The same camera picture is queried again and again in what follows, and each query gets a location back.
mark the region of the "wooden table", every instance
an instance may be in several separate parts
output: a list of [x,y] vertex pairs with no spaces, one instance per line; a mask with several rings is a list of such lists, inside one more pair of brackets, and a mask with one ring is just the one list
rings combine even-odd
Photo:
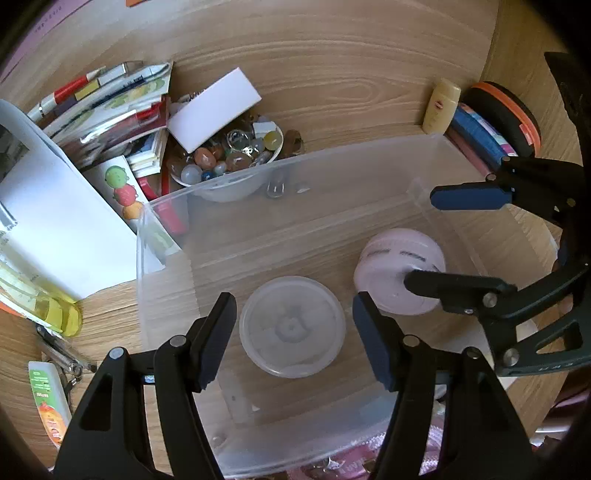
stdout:
[[[28,111],[35,99],[81,72],[137,57],[173,58],[175,94],[208,85],[240,65],[260,86],[264,110],[282,125],[300,128],[309,147],[318,149],[416,132],[414,124],[437,76],[467,86],[482,73],[483,79],[510,88],[533,111],[542,129],[543,156],[580,162],[574,127],[542,56],[544,50],[564,50],[564,45],[523,0],[501,0],[498,17],[495,0],[461,8],[446,0],[417,9],[392,2],[394,24],[384,21],[377,1],[362,9],[347,2],[339,7],[339,15],[331,13],[335,6],[328,2],[308,2],[305,9],[294,9],[289,2],[259,2],[275,20],[285,17],[274,29],[233,20],[236,8],[250,8],[243,7],[250,2],[146,2],[134,9],[123,4],[95,0],[72,15],[0,86],[2,97]],[[323,15],[329,20],[320,21]],[[439,34],[423,35],[426,24]],[[224,38],[227,31],[235,32],[238,44]],[[338,81],[331,83],[335,75]],[[555,244],[547,225],[524,212],[514,214],[540,265],[549,271]],[[552,233],[559,235],[555,229]],[[141,349],[135,283],[98,292],[81,306],[85,326],[76,339],[81,350],[102,359],[117,345],[131,352]],[[538,324],[556,317],[556,310],[550,309]],[[27,361],[39,357],[33,329],[2,312],[0,327],[0,401],[35,453],[52,465],[56,453],[27,382]],[[547,414],[564,376],[523,378],[509,389],[529,434]],[[77,387],[76,399],[82,392]],[[162,443],[152,439],[160,458]]]

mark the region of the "yellow plastic bottle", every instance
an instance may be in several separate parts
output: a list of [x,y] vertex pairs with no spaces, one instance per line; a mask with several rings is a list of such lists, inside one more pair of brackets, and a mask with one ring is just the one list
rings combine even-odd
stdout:
[[453,114],[460,100],[462,89],[447,79],[441,79],[435,86],[423,119],[426,134],[444,134],[452,123]]
[[13,312],[71,337],[82,327],[82,314],[65,294],[50,294],[27,277],[0,262],[0,301]]

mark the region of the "green cartoon face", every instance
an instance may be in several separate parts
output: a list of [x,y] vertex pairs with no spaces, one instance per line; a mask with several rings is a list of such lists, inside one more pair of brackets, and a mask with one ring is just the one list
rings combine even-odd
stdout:
[[112,189],[120,189],[128,180],[129,177],[126,175],[124,168],[112,166],[105,172],[105,181]]

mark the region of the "paper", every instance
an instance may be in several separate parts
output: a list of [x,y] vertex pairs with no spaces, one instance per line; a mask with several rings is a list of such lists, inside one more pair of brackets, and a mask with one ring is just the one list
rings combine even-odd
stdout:
[[[83,175],[133,232],[137,233],[148,199],[131,173],[125,157],[107,160],[85,171]],[[149,234],[145,234],[145,239],[156,256],[164,259],[180,250],[157,220],[155,225]]]
[[75,300],[135,279],[136,237],[125,222],[4,100],[0,124],[28,149],[0,183],[0,202],[16,222],[2,243]]

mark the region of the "plastic container lid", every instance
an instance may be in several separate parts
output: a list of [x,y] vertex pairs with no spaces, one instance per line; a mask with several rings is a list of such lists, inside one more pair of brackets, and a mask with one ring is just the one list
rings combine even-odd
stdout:
[[308,377],[328,366],[345,330],[335,295],[305,277],[280,277],[260,286],[240,317],[246,354],[264,371],[284,378]]

